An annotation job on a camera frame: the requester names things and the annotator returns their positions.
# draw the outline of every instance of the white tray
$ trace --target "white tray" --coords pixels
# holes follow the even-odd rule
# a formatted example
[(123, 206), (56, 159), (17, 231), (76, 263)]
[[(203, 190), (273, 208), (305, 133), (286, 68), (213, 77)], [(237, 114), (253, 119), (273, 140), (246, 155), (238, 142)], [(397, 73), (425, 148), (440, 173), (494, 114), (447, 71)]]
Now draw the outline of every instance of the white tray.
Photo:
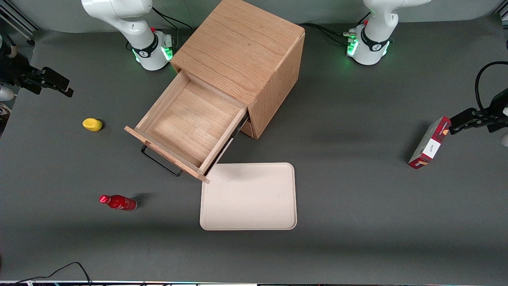
[(217, 164), (201, 191), (207, 231), (291, 230), (296, 226), (295, 170), (289, 163)]

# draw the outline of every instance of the cardboard box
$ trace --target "cardboard box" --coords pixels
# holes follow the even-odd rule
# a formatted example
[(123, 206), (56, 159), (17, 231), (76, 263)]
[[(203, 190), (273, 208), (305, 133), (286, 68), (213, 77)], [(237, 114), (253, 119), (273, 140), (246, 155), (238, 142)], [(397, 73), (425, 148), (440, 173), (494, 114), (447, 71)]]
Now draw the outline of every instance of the cardboard box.
[(447, 117), (441, 117), (434, 122), (423, 135), (422, 141), (420, 141), (408, 164), (415, 169), (419, 169), (430, 163), (441, 146), (444, 137), (448, 134), (451, 124), (450, 119)]

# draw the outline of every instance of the yellow object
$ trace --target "yellow object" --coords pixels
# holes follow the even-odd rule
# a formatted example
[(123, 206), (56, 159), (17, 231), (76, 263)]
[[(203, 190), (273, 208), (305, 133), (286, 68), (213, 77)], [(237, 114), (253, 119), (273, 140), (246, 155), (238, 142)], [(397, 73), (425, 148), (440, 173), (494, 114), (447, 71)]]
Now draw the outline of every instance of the yellow object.
[(102, 128), (102, 122), (95, 118), (87, 118), (83, 121), (83, 127), (90, 131), (99, 131)]

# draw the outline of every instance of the gray table surface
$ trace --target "gray table surface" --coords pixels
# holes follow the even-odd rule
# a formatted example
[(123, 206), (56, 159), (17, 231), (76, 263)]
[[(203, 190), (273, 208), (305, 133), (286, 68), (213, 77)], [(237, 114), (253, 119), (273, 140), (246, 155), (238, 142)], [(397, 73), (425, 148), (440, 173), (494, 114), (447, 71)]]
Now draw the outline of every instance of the gray table surface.
[[(500, 20), (402, 23), (393, 37), (387, 56), (365, 67), (307, 28), (294, 89), (260, 140), (240, 134), (220, 160), (291, 163), (298, 224), (207, 232), (201, 182), (168, 175), (123, 130), (174, 71), (143, 70), (120, 33), (37, 34), (32, 64), (69, 78), (75, 93), (22, 91), (0, 139), (0, 278), (80, 261), (94, 280), (506, 285), (503, 132), (449, 136), (429, 166), (406, 165), (430, 123), (475, 106), (478, 70), (508, 60)], [(506, 75), (485, 73), (486, 104)], [(85, 130), (87, 117), (106, 128)], [(103, 193), (137, 194), (142, 206), (111, 210)]]

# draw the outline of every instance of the red bottle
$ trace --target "red bottle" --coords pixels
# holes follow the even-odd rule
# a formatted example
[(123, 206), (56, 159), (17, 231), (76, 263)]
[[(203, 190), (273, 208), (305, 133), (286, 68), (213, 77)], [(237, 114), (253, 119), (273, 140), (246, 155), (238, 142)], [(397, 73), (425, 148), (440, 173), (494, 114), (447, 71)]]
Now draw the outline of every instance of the red bottle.
[(103, 204), (107, 204), (112, 209), (122, 210), (122, 211), (133, 211), (138, 206), (138, 203), (128, 197), (124, 197), (123, 195), (101, 195), (99, 201)]

